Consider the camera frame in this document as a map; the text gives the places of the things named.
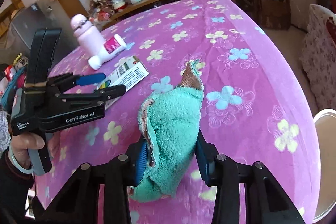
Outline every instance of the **green towel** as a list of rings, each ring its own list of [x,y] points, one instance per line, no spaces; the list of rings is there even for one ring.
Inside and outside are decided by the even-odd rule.
[[[200,128],[203,84],[190,61],[181,83],[166,93],[154,93],[142,104],[139,127],[150,158],[140,184],[131,191],[139,202],[174,196],[194,155]]]

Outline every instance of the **pink tablecloth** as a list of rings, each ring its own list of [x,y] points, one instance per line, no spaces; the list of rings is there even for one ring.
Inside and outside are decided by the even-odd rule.
[[[312,222],[320,185],[314,123],[293,72],[260,27],[230,0],[182,0],[103,31],[106,39],[116,33],[124,37],[127,50],[99,72],[108,75],[124,58],[137,55],[150,75],[118,100],[104,119],[62,132],[53,169],[37,179],[45,206],[81,163],[108,162],[136,142],[140,104],[152,92],[172,89],[186,63],[199,58],[205,87],[201,130],[206,140],[237,162],[263,161],[305,222]],[[51,74],[91,74],[87,60],[79,47]],[[75,87],[72,92],[94,88]],[[206,97],[210,92],[217,95]],[[242,103],[232,95],[240,96]],[[130,200],[132,223],[210,223],[216,188],[205,186],[197,169],[194,160],[174,198],[151,203]],[[245,223],[244,204],[242,195],[241,223]]]

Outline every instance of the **refrigerator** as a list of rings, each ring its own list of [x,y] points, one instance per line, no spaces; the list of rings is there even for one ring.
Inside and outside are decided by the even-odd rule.
[[[43,28],[62,29],[52,67],[78,47],[70,27],[70,18],[61,4],[57,0],[37,0],[31,6],[20,10],[12,19],[5,49],[7,60],[2,57],[1,63],[10,64],[19,53],[29,58],[34,34],[36,30]]]

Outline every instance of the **white bottle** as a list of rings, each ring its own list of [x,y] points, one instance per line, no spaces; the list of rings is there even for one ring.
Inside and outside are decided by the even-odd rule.
[[[98,70],[101,65],[119,53],[126,49],[126,43],[120,35],[116,34],[110,40],[106,41],[104,45],[100,47],[97,55],[92,56],[88,62],[91,68]]]

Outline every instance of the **floor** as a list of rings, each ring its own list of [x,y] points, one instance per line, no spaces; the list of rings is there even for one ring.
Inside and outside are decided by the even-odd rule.
[[[305,32],[302,32],[292,26],[287,31],[271,29],[264,29],[264,31],[282,53],[289,66],[292,68],[306,96],[311,113],[313,116],[315,116],[318,112],[315,96],[310,89],[308,78],[303,71],[302,64],[299,60],[301,49],[303,47],[303,38],[306,35]]]

